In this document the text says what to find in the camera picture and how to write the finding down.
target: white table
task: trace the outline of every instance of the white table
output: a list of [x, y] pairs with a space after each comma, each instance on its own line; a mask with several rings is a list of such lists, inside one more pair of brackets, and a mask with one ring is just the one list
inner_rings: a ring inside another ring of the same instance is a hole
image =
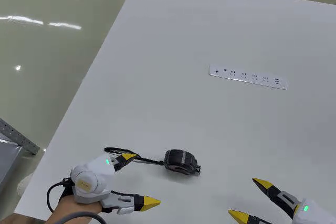
[[[47, 219], [48, 187], [118, 146], [155, 159], [185, 149], [202, 174], [128, 165], [114, 189], [162, 203], [111, 223], [234, 223], [227, 209], [290, 223], [252, 177], [336, 213], [335, 14], [301, 0], [126, 0], [15, 211]], [[211, 77], [212, 63], [289, 89]]]

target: cable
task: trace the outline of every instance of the cable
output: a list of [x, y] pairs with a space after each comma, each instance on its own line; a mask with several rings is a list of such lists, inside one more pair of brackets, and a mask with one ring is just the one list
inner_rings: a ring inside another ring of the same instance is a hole
[[53, 208], [52, 208], [51, 205], [50, 205], [50, 192], [51, 192], [51, 190], [53, 190], [56, 186], [62, 186], [62, 185], [63, 185], [63, 182], [58, 182], [58, 183], [52, 185], [52, 186], [48, 189], [48, 191], [47, 191], [47, 206], [48, 206], [48, 208], [49, 208], [49, 210], [50, 210], [51, 212], [54, 212], [54, 210], [53, 210]]
[[116, 148], [116, 147], [106, 147], [104, 148], [105, 152], [111, 153], [111, 154], [123, 154], [123, 153], [132, 153], [132, 154], [136, 154], [137, 157], [135, 157], [135, 160], [140, 160], [140, 161], [144, 161], [146, 163], [150, 163], [150, 164], [154, 164], [154, 165], [164, 165], [163, 161], [156, 161], [156, 160], [152, 160], [149, 158], [144, 158], [141, 157], [138, 153], [135, 153], [133, 151], [130, 151], [128, 149], [122, 149], [122, 148]]
[[78, 217], [91, 217], [99, 221], [99, 223], [101, 224], [106, 224], [106, 221], [104, 221], [103, 218], [101, 218], [98, 214], [95, 214], [94, 212], [73, 212], [72, 214], [62, 217], [61, 219], [56, 221], [54, 224], [64, 224], [67, 221], [78, 218]]
[[50, 212], [54, 212], [53, 208], [50, 205], [50, 192], [51, 192], [51, 190], [53, 190], [57, 186], [63, 186], [64, 188], [65, 187], [71, 187], [71, 186], [73, 186], [73, 184], [74, 183], [72, 182], [71, 178], [64, 178], [61, 182], [58, 182], [58, 183], [50, 186], [50, 188], [47, 191], [47, 206], [48, 206]]

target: power strip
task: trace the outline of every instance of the power strip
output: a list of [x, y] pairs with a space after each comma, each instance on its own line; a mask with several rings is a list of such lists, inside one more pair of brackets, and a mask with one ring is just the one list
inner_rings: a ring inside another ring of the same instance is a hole
[[271, 88], [288, 89], [288, 83], [284, 78], [268, 73], [247, 72], [241, 69], [220, 67], [212, 64], [209, 68], [209, 74], [211, 76], [243, 81]]

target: black tape measure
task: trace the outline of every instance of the black tape measure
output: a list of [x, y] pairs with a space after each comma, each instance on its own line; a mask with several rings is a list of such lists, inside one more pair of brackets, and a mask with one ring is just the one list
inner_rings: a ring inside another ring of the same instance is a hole
[[164, 166], [174, 172], [186, 175], [199, 175], [201, 166], [197, 164], [197, 160], [190, 152], [183, 150], [169, 150], [164, 157]]
[[135, 160], [155, 165], [164, 165], [165, 168], [168, 170], [183, 173], [185, 175], [198, 176], [201, 173], [201, 166], [197, 164], [195, 156], [190, 152], [183, 150], [173, 149], [167, 151], [164, 157], [164, 161], [156, 161], [149, 158], [143, 158], [133, 151], [116, 147], [106, 147], [104, 151], [112, 154], [133, 153], [137, 155]]

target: floor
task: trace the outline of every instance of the floor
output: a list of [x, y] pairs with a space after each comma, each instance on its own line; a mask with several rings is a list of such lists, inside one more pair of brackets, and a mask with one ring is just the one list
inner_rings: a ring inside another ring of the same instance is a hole
[[124, 0], [0, 2], [1, 117], [41, 147], [22, 158], [0, 195], [2, 219], [13, 212], [18, 182], [37, 166]]

